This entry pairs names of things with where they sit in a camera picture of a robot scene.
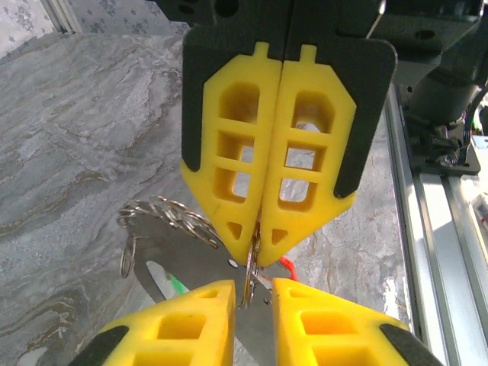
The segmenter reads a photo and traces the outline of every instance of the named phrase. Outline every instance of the gray marble surface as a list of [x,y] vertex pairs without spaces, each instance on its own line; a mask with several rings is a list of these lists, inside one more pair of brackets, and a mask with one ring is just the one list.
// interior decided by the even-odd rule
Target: gray marble surface
[[[198,210],[178,170],[181,38],[75,35],[0,75],[0,365],[65,365],[150,305],[119,279],[118,209],[161,194]],[[408,323],[383,121],[353,208],[288,256],[302,282]]]

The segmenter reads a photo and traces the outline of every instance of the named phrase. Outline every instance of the marble countertop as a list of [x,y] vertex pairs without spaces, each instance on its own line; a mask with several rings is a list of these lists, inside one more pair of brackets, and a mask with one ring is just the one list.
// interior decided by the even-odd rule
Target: marble countertop
[[[150,303],[119,277],[117,211],[153,194],[198,208],[178,168],[181,38],[60,38],[0,75],[0,365],[66,365]],[[288,256],[302,282],[409,322],[384,121],[353,208]]]

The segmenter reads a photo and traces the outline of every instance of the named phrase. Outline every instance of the patterned wallpaper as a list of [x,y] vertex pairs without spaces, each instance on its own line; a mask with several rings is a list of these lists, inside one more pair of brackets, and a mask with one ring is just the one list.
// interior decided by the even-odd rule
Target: patterned wallpaper
[[188,26],[171,22],[155,2],[144,0],[65,0],[84,33],[185,34]]
[[40,0],[0,0],[0,59],[32,38],[53,31]]

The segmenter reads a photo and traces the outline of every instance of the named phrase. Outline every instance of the black cable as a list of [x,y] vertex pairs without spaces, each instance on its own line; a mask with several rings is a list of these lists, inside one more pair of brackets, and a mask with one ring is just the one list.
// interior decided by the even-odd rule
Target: black cable
[[483,98],[485,98],[486,93],[488,93],[488,85],[481,88],[481,90],[473,98],[470,107],[467,109],[466,118],[464,119],[463,141],[459,150],[457,165],[464,165],[466,163],[467,151],[471,144],[471,129],[473,128],[474,114],[476,113],[476,109],[480,105]]

